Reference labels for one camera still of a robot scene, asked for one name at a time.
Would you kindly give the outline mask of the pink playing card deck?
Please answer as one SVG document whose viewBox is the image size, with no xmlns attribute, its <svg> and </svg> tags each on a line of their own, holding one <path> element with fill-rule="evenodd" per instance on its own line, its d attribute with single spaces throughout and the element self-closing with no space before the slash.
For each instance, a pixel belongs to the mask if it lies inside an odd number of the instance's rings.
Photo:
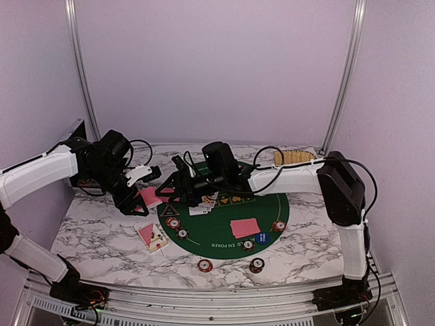
<svg viewBox="0 0 435 326">
<path fill-rule="evenodd" d="M 156 195 L 156 190 L 153 187 L 142 189 L 139 194 L 148 209 L 153 209 L 162 204 L 162 200 Z"/>
</svg>

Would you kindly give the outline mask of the black triangular all-in button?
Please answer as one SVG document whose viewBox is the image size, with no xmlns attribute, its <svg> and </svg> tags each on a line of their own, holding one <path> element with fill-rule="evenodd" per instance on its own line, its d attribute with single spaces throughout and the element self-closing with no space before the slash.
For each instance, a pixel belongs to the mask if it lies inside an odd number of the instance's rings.
<svg viewBox="0 0 435 326">
<path fill-rule="evenodd" d="M 178 217 L 178 216 L 179 213 L 171 204 L 167 204 L 160 214 L 161 218 Z"/>
</svg>

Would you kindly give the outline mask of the dark chips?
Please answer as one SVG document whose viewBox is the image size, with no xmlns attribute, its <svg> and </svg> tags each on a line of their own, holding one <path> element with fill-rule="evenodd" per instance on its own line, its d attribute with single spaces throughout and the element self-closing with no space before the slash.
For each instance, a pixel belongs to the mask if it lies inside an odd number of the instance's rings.
<svg viewBox="0 0 435 326">
<path fill-rule="evenodd" d="M 245 240 L 242 243 L 242 248 L 245 251 L 253 251 L 255 249 L 255 242 L 252 240 Z"/>
<path fill-rule="evenodd" d="M 180 228 L 177 230 L 176 235 L 180 240 L 183 240 L 189 236 L 189 232 L 186 229 Z"/>
</svg>

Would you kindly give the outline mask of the blue small blind button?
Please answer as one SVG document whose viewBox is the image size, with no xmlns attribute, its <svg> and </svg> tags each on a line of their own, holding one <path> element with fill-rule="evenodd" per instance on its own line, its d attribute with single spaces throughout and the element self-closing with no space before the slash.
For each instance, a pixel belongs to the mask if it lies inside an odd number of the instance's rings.
<svg viewBox="0 0 435 326">
<path fill-rule="evenodd" d="M 267 245 L 271 241 L 271 236 L 268 232 L 260 232 L 255 235 L 255 241 L 259 245 Z"/>
</svg>

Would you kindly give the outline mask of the dark red poker chip stack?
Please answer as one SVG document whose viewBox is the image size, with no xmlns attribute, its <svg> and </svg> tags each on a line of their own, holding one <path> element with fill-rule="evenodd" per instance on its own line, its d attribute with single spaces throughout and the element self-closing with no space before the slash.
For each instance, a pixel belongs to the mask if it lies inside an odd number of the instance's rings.
<svg viewBox="0 0 435 326">
<path fill-rule="evenodd" d="M 251 260 L 249 264 L 249 271 L 257 274 L 260 273 L 265 266 L 264 260 L 262 258 L 256 257 Z"/>
</svg>

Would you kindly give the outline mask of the nine of spades card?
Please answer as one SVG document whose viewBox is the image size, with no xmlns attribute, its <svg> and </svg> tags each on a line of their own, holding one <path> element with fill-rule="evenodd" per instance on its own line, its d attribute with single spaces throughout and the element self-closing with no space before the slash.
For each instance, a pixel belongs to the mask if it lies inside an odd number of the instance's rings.
<svg viewBox="0 0 435 326">
<path fill-rule="evenodd" d="M 209 211 L 205 207 L 189 207 L 189 214 L 190 216 L 197 216 L 197 215 L 206 215 Z"/>
</svg>

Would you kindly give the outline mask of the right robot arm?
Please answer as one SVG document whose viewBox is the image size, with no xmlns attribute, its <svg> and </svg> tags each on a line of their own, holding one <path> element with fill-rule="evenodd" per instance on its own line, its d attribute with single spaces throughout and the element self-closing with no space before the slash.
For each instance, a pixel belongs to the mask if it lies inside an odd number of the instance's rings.
<svg viewBox="0 0 435 326">
<path fill-rule="evenodd" d="M 249 222 L 251 231 L 226 242 L 224 236 L 232 226 L 228 211 L 221 221 L 202 222 L 196 235 L 206 239 L 212 247 L 240 248 L 245 254 L 256 253 L 270 246 L 287 228 L 290 206 L 285 194 L 321 194 L 331 222 L 337 226 L 343 249 L 343 285 L 337 289 L 337 299 L 351 304 L 363 293 L 363 280 L 368 277 L 366 254 L 370 238 L 364 225 L 365 185 L 339 151 L 332 151 L 323 160 L 288 165 L 261 166 L 239 163 L 227 143 L 216 141 L 202 148 L 205 170 L 194 163 L 186 163 L 180 156 L 172 161 L 177 171 L 156 189 L 156 195 L 170 202 L 197 207 L 203 197 L 218 194 L 218 199 L 229 200 L 238 212 L 241 223 Z"/>
</svg>

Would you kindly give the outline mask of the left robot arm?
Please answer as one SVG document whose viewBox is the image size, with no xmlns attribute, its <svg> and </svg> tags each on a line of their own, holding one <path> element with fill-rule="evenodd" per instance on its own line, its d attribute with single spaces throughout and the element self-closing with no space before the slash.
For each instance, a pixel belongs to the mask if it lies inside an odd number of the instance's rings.
<svg viewBox="0 0 435 326">
<path fill-rule="evenodd" d="M 128 167 L 124 159 L 131 143 L 110 130 L 91 143 L 71 137 L 51 150 L 1 171 L 1 253 L 46 277 L 71 302 L 80 302 L 86 288 L 79 272 L 61 257 L 21 234 L 6 210 L 24 197 L 62 179 L 79 176 L 96 182 L 110 194 L 124 215 L 148 214 L 136 182 L 152 174 L 149 164 Z"/>
</svg>

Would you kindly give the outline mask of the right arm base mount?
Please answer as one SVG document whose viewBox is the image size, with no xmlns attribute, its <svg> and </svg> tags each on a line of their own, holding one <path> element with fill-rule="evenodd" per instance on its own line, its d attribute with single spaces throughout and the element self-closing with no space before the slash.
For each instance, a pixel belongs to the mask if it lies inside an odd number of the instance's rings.
<svg viewBox="0 0 435 326">
<path fill-rule="evenodd" d="M 336 286 L 314 290 L 312 303 L 317 306 L 319 311 L 325 311 L 368 302 L 372 298 L 371 291 L 366 289 L 358 292 L 356 289 Z"/>
</svg>

